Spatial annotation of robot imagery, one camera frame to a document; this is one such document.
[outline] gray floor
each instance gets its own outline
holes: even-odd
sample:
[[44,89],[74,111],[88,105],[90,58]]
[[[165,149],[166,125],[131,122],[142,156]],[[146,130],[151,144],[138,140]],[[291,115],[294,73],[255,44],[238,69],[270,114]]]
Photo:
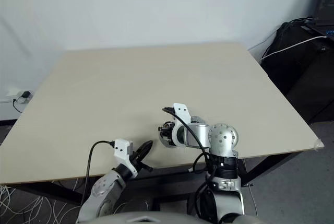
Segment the gray floor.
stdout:
[[[334,123],[324,122],[313,124],[312,129],[324,142],[325,148],[319,151],[307,151],[271,173],[257,178],[251,187],[257,205],[259,218],[267,223],[334,223]],[[0,127],[0,143],[9,131],[8,127]],[[251,169],[260,159],[247,159],[247,168]],[[200,182],[186,185],[188,190],[195,190]],[[73,187],[74,181],[64,182],[66,187]],[[179,192],[185,185],[174,185],[169,190]],[[243,188],[245,211],[254,215],[254,205],[247,187]],[[10,207],[19,211],[28,205],[36,196],[22,191],[15,191]],[[64,203],[56,203],[56,212]],[[67,204],[62,213],[73,206]],[[183,212],[185,202],[164,204],[162,211]],[[74,223],[78,210],[70,212],[62,224]],[[31,223],[46,223],[50,215],[50,207],[45,201],[34,221]],[[0,218],[0,224],[5,224],[13,214],[6,212]],[[23,223],[23,216],[16,215],[11,223]]]

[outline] beige tabletop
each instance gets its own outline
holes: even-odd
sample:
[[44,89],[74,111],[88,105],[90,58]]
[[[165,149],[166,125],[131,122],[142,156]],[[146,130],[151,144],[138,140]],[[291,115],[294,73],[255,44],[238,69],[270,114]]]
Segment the beige tabletop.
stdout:
[[[240,158],[323,144],[236,43],[71,51],[56,65],[0,146],[0,183],[84,176],[90,147],[124,138],[154,140],[155,168],[193,163],[198,149],[164,147],[161,111],[174,102],[208,124],[236,128]],[[112,147],[97,145],[91,175],[116,166]]]

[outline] power adapter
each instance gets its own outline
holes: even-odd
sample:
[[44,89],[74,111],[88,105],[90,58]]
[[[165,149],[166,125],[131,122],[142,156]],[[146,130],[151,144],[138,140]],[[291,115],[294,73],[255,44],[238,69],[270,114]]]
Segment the power adapter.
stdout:
[[29,91],[24,91],[23,94],[21,95],[22,98],[28,98],[31,95],[31,92]]

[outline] black table leg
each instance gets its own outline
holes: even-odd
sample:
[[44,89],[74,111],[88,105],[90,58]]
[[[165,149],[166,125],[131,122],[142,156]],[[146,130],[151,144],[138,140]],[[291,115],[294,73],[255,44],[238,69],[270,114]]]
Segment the black table leg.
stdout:
[[82,194],[51,182],[13,184],[10,186],[32,194],[41,195],[47,198],[56,199],[58,201],[70,203],[77,206],[80,205],[82,198]]
[[[255,179],[256,177],[269,173],[270,171],[284,164],[285,162],[292,159],[298,154],[300,154],[300,152],[268,156],[265,160],[260,162],[256,167],[254,167],[249,172],[246,171],[242,160],[239,160],[238,173],[241,178],[241,184],[245,185],[251,180]],[[129,181],[127,189],[140,190],[143,186],[152,187],[154,185],[191,181],[201,178],[204,180],[203,175],[188,173],[187,170],[185,170],[184,172],[174,173],[174,174],[161,174],[157,176],[151,176],[148,178],[136,178],[132,181]],[[24,184],[14,184],[10,186],[29,193],[56,199],[73,205],[80,205],[82,198],[82,194],[74,192],[71,189],[61,187],[51,182],[24,183]]]
[[248,173],[245,173],[244,165],[242,164],[242,162],[240,162],[241,160],[239,160],[238,165],[241,167],[239,174],[241,178],[241,185],[243,186],[255,179],[256,177],[271,172],[272,170],[283,165],[300,153],[301,152],[293,152],[288,154],[270,155]]

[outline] monitor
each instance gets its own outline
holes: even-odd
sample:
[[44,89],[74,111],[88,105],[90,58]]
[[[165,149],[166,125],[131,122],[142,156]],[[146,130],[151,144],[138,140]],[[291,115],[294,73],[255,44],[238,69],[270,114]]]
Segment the monitor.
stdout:
[[334,0],[317,0],[316,25],[334,25]]

